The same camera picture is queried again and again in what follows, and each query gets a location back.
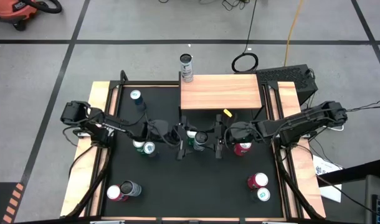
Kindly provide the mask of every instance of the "gray floor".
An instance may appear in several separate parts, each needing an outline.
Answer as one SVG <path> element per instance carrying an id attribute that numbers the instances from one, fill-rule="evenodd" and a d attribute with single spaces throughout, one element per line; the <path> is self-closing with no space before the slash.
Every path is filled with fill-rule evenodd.
<path id="1" fill-rule="evenodd" d="M 34 145 L 50 94 L 67 53 L 83 4 L 88 0 L 60 0 L 64 13 L 39 13 L 24 32 L 0 23 L 0 182 L 19 182 Z M 252 40 L 285 40 L 297 9 L 297 0 L 260 0 L 255 10 Z M 380 1 L 358 4 L 376 40 L 380 40 Z M 187 44 L 176 40 L 244 40 L 252 4 L 226 11 L 221 1 L 200 5 L 197 0 L 89 0 L 79 40 L 150 40 L 145 44 L 76 44 L 70 55 L 50 121 L 26 186 L 16 221 L 58 218 L 75 148 L 61 134 L 64 104 L 88 100 L 92 82 L 116 80 L 124 69 L 130 80 L 175 80 L 178 57 L 194 56 L 197 74 L 232 73 L 231 61 L 244 44 Z M 369 40 L 350 0 L 306 0 L 292 35 L 293 40 Z M 48 40 L 45 44 L 32 41 Z M 153 44 L 172 40 L 172 44 Z M 259 56 L 259 68 L 283 66 L 285 45 L 249 45 Z M 316 105 L 336 100 L 354 108 L 380 100 L 380 63 L 372 45 L 291 45 L 287 65 L 306 63 L 316 73 Z M 247 68 L 248 59 L 240 62 Z M 326 155 L 351 167 L 380 158 L 380 110 L 349 114 L 342 132 L 327 130 L 318 137 Z M 321 154 L 319 146 L 312 146 Z M 362 187 L 347 185 L 346 190 Z M 325 200 L 328 217 L 357 222 L 364 210 L 344 200 Z"/>

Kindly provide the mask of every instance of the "green soda can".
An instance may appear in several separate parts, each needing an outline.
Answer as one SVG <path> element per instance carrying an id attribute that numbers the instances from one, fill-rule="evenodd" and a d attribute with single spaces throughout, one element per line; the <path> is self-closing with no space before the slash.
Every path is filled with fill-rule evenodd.
<path id="1" fill-rule="evenodd" d="M 145 145 L 145 142 L 137 142 L 135 140 L 133 140 L 133 146 L 136 148 L 136 151 L 142 153 L 142 154 L 145 154 L 145 151 L 144 151 L 144 145 Z"/>
<path id="2" fill-rule="evenodd" d="M 194 138 L 196 137 L 196 131 L 187 131 L 188 134 L 188 144 L 192 146 L 194 144 Z"/>

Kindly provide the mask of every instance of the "vacuum hose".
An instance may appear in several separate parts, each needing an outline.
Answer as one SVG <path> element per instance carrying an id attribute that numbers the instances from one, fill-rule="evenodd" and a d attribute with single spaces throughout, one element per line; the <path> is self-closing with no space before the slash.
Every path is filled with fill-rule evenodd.
<path id="1" fill-rule="evenodd" d="M 62 10 L 61 4 L 59 3 L 58 0 L 50 0 L 53 4 L 55 4 L 55 8 L 53 8 L 53 9 L 47 7 L 47 5 L 41 5 L 41 4 L 38 4 L 38 3 L 33 2 L 31 0 L 20 0 L 20 1 L 27 4 L 28 6 L 34 7 L 38 10 L 41 10 L 41 11 L 47 12 L 47 13 L 57 14 L 57 13 L 60 13 Z"/>

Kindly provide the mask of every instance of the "wooden table frame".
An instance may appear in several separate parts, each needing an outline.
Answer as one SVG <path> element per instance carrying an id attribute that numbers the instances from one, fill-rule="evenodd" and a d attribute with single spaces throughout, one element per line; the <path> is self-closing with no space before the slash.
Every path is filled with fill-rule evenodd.
<path id="1" fill-rule="evenodd" d="M 121 88 L 119 87 L 120 82 L 94 82 L 92 85 L 92 90 L 90 92 L 88 102 L 93 106 L 105 111 L 108 114 L 116 115 L 118 113 L 118 107 L 116 102 L 119 102 L 119 96 L 121 95 Z M 178 82 L 126 82 L 124 87 L 178 87 Z M 266 90 L 259 90 L 261 94 L 267 93 Z M 274 119 L 280 119 L 281 116 L 290 116 L 300 112 L 300 106 L 298 103 L 297 92 L 295 85 L 292 82 L 277 82 L 277 89 L 269 88 L 269 96 L 266 97 L 265 104 L 268 105 L 268 99 L 280 99 L 281 105 L 278 106 L 276 100 L 271 100 L 268 108 L 272 109 L 271 116 Z M 301 139 L 298 143 L 301 146 L 309 149 L 309 144 L 306 139 Z M 90 146 L 90 138 L 79 139 L 77 152 L 75 153 L 75 158 L 83 153 L 84 150 L 88 149 Z M 68 182 L 67 191 L 64 198 L 64 203 L 61 210 L 61 215 L 66 215 L 71 212 L 78 202 L 82 199 L 83 195 L 88 190 L 90 183 L 96 176 L 96 169 L 99 172 L 103 166 L 105 156 L 107 154 L 106 149 L 96 149 L 93 148 L 81 159 L 79 159 L 76 165 L 73 167 L 71 176 Z M 298 188 L 301 193 L 305 196 L 312 207 L 321 216 L 325 217 L 325 211 L 323 207 L 323 202 L 321 200 L 320 190 L 318 187 L 318 182 L 315 176 L 315 169 L 313 166 L 313 161 L 310 153 L 301 147 L 296 147 L 292 149 L 292 164 L 289 164 L 286 159 L 283 163 L 287 171 L 291 170 L 293 166 L 294 176 L 298 184 Z M 102 188 L 105 181 L 103 181 L 97 187 L 93 198 L 89 202 L 88 206 L 82 211 L 81 217 L 85 215 L 96 216 L 100 214 L 101 201 L 102 201 Z M 290 190 L 289 186 L 285 184 L 287 190 L 288 199 L 288 212 L 291 217 L 304 216 L 308 218 L 308 215 L 303 210 L 297 209 L 297 203 L 294 194 Z M 246 222 L 258 222 L 258 221 L 284 221 L 287 219 L 285 206 L 283 208 L 283 218 L 246 218 Z M 156 217 L 102 217 L 103 220 L 148 220 L 155 221 Z M 199 220 L 199 221 L 222 221 L 222 222 L 239 222 L 240 218 L 185 218 L 185 217 L 163 217 L 162 221 L 186 221 L 186 220 Z"/>

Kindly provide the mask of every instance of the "black floor stripe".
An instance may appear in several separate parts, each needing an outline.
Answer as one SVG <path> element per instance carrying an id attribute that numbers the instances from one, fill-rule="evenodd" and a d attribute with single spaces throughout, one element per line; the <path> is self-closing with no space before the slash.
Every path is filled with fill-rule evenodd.
<path id="1" fill-rule="evenodd" d="M 360 22 L 362 23 L 363 29 L 366 32 L 366 35 L 371 42 L 371 46 L 373 47 L 374 53 L 376 54 L 376 57 L 380 64 L 380 49 L 378 47 L 378 42 L 376 42 L 376 39 L 374 38 L 373 33 L 371 32 L 370 27 L 368 26 L 367 21 L 364 18 L 364 15 L 362 13 L 362 10 L 359 7 L 358 2 L 356 0 L 352 0 L 352 4 L 359 17 Z"/>
<path id="2" fill-rule="evenodd" d="M 68 64 L 70 62 L 70 58 L 72 55 L 72 51 L 74 50 L 75 40 L 77 39 L 77 37 L 79 35 L 79 30 L 82 26 L 83 18 L 85 17 L 87 8 L 89 6 L 89 1 L 90 0 L 85 0 L 84 4 L 82 6 L 82 10 L 80 12 L 77 25 L 75 26 L 74 33 L 72 34 L 72 38 L 71 38 L 71 41 L 69 43 L 70 45 L 68 46 L 67 52 L 65 53 L 65 57 L 63 59 L 62 65 L 61 65 L 59 75 L 57 76 L 57 79 L 55 81 L 53 91 L 52 91 L 52 94 L 50 96 L 50 100 L 47 104 L 45 114 L 43 116 L 42 122 L 40 124 L 40 128 L 39 128 L 38 133 L 37 133 L 36 138 L 35 138 L 34 145 L 32 147 L 31 153 L 29 154 L 29 158 L 27 161 L 26 168 L 24 169 L 24 173 L 21 177 L 21 183 L 25 186 L 27 186 L 29 178 L 31 177 L 31 173 L 32 173 L 32 170 L 33 170 L 34 165 L 35 165 L 36 157 L 38 155 L 40 145 L 42 144 L 42 140 L 43 140 L 45 132 L 46 132 L 47 124 L 49 123 L 50 116 L 52 115 L 52 111 L 53 111 L 53 108 L 55 105 L 55 101 L 57 99 L 57 95 L 59 94 L 60 87 L 61 87 L 61 84 L 62 84 L 63 79 L 64 79 L 65 71 L 67 70 L 67 67 L 68 67 Z"/>
<path id="3" fill-rule="evenodd" d="M 75 40 L 75 44 L 147 45 L 147 44 L 245 44 L 247 40 Z M 72 40 L 0 40 L 0 44 L 71 44 Z M 256 45 L 285 45 L 287 40 L 250 40 Z M 291 40 L 291 45 L 370 45 L 369 40 Z"/>

